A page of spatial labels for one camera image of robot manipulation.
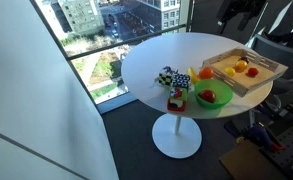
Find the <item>yellow round fruit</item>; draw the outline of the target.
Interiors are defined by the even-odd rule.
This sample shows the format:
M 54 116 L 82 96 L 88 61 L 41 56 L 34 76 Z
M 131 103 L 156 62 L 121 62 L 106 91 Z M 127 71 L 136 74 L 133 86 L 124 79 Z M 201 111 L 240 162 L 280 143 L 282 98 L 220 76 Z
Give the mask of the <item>yellow round fruit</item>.
M 230 76 L 230 77 L 233 77 L 235 74 L 236 74 L 236 71 L 233 67 L 227 67 L 225 69 L 225 73 Z

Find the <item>red apple in bowl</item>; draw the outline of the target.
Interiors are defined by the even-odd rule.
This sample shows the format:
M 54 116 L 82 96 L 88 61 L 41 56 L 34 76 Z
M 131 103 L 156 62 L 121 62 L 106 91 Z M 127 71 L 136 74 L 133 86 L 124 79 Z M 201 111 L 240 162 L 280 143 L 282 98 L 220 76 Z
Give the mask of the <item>red apple in bowl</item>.
M 211 90 L 203 90 L 199 93 L 199 97 L 203 100 L 214 103 L 216 101 L 215 93 Z

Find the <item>orange tomato fruit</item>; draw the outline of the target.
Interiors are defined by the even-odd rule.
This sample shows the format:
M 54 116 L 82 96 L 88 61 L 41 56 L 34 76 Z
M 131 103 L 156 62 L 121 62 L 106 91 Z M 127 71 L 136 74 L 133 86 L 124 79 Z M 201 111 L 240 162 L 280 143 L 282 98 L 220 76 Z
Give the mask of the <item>orange tomato fruit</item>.
M 211 79 L 214 75 L 214 71 L 210 67 L 203 67 L 199 71 L 199 77 L 201 79 Z

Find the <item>green plastic bowl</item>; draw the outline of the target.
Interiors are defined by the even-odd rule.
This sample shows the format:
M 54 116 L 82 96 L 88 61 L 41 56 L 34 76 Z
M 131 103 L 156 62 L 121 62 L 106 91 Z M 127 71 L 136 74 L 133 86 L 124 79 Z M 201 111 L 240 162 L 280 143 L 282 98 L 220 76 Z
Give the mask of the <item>green plastic bowl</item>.
M 215 93 L 216 101 L 214 103 L 207 102 L 199 97 L 199 93 L 203 90 L 211 90 Z M 232 89 L 224 82 L 215 79 L 203 79 L 194 85 L 194 94 L 197 103 L 206 109 L 218 109 L 231 101 L 233 97 Z

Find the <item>wooden tray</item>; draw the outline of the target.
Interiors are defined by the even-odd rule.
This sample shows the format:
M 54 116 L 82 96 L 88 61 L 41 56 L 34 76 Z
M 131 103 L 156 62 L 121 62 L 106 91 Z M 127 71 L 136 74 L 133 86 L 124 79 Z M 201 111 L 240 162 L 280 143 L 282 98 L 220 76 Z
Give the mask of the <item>wooden tray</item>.
M 233 77 L 228 76 L 225 73 L 225 69 L 227 67 L 234 67 L 241 57 L 248 58 L 247 68 L 243 72 L 236 73 Z M 203 65 L 212 68 L 214 77 L 224 81 L 241 97 L 279 78 L 288 69 L 285 65 L 241 48 L 231 49 L 208 58 L 203 62 Z M 250 68 L 257 68 L 259 73 L 255 77 L 249 77 L 247 72 Z

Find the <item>orange round fruit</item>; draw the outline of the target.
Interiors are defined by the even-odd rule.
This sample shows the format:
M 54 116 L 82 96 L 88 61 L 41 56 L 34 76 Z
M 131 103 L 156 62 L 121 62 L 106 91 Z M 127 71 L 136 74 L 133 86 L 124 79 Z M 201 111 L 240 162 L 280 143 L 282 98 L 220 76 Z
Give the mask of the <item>orange round fruit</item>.
M 239 60 L 235 66 L 234 66 L 234 69 L 236 72 L 240 73 L 240 72 L 243 72 L 248 66 L 248 63 L 244 60 Z

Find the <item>black white patterned soft cube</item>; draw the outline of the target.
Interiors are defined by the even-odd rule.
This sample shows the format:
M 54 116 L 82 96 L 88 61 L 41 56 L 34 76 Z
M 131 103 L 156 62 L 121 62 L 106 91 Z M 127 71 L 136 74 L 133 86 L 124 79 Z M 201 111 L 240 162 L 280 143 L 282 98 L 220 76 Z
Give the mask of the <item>black white patterned soft cube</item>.
M 160 70 L 157 81 L 162 85 L 185 88 L 186 90 L 190 86 L 190 76 L 180 74 L 177 68 L 170 66 L 165 66 Z

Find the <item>colourful soft toy block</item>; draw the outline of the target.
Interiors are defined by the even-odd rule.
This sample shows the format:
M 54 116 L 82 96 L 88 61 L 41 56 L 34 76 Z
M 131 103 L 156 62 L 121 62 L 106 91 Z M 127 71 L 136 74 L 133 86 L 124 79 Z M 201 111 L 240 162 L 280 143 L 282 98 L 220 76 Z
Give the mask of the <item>colourful soft toy block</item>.
M 167 109 L 169 111 L 183 112 L 186 108 L 188 91 L 186 88 L 171 87 L 167 100 Z

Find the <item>yellow banana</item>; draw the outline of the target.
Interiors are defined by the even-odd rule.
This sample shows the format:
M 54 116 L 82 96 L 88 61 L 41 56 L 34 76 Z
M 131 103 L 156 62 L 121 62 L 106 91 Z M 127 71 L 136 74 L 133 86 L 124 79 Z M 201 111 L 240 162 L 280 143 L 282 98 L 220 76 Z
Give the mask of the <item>yellow banana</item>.
M 188 68 L 188 75 L 190 76 L 190 80 L 193 84 L 196 84 L 199 81 L 194 69 L 192 67 Z

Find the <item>dark purple plum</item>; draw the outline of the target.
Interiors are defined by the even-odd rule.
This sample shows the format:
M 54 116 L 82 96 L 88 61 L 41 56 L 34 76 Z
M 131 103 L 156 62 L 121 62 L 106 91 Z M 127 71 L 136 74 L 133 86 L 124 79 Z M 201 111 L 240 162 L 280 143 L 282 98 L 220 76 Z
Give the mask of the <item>dark purple plum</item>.
M 241 57 L 241 58 L 239 58 L 238 59 L 238 61 L 245 61 L 246 63 L 249 63 L 249 60 L 248 60 L 248 58 L 247 57 Z

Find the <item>brown cardboard sheet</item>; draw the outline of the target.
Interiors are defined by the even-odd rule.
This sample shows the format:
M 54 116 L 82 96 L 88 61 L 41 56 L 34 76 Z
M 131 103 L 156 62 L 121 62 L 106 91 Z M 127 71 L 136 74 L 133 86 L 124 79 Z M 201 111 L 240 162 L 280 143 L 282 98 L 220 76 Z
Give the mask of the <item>brown cardboard sheet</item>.
M 220 157 L 233 180 L 288 180 L 250 141 L 243 141 Z

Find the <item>black office chair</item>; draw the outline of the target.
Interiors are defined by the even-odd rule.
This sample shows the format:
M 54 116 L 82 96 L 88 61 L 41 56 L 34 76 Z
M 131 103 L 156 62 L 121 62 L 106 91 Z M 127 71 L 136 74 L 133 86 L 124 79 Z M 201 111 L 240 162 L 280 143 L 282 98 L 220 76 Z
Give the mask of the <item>black office chair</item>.
M 281 77 L 273 81 L 271 96 L 274 98 L 275 103 L 271 104 L 267 101 L 267 104 L 273 110 L 279 110 L 282 106 L 279 95 L 293 94 L 293 48 L 275 43 L 266 37 L 256 34 L 253 37 L 251 49 L 261 56 L 288 67 Z

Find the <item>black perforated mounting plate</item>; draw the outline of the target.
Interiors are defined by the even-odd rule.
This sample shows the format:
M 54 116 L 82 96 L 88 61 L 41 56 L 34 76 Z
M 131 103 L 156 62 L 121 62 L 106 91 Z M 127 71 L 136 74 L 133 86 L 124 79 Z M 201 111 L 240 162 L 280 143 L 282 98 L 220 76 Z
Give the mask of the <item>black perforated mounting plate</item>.
M 261 150 L 261 153 L 289 180 L 293 180 L 293 126 L 278 136 L 284 149 L 277 152 Z

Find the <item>white round pedestal table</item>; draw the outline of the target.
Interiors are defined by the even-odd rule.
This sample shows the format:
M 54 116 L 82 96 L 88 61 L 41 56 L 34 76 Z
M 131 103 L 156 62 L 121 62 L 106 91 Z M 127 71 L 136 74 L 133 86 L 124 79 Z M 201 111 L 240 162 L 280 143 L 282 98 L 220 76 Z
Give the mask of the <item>white round pedestal table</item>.
M 216 120 L 248 111 L 268 96 L 272 84 L 267 83 L 244 97 L 234 95 L 230 103 L 217 110 L 200 107 L 190 93 L 185 111 L 170 112 L 168 89 L 155 82 L 161 68 L 170 66 L 185 73 L 212 56 L 242 46 L 217 35 L 175 33 L 150 38 L 128 53 L 121 67 L 124 84 L 138 100 L 163 113 L 152 128 L 153 142 L 163 154 L 176 159 L 192 156 L 202 143 L 198 119 Z

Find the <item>blue handled clamp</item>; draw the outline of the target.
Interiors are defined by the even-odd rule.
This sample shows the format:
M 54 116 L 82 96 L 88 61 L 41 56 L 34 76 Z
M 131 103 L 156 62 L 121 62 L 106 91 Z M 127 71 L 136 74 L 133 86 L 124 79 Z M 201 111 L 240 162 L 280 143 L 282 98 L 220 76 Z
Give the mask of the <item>blue handled clamp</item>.
M 264 147 L 265 149 L 271 150 L 273 152 L 284 149 L 283 145 L 279 145 L 271 139 L 266 128 L 260 123 L 254 123 L 250 128 L 248 128 L 245 132 L 245 136 L 257 146 Z

